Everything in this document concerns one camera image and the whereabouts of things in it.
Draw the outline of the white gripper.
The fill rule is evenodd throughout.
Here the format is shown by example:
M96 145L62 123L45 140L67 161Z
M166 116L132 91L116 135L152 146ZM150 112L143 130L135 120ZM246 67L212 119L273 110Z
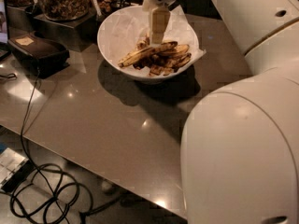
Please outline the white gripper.
M175 1L176 0L143 0L143 10L150 11L150 36L152 44L162 43L164 32L170 19L168 7L156 7L152 9L152 6L170 6Z

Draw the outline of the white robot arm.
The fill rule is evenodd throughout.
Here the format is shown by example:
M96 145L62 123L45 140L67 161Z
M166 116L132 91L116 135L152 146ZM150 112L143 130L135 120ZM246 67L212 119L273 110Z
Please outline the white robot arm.
M188 116L188 224L299 224L298 0L211 0L252 75Z

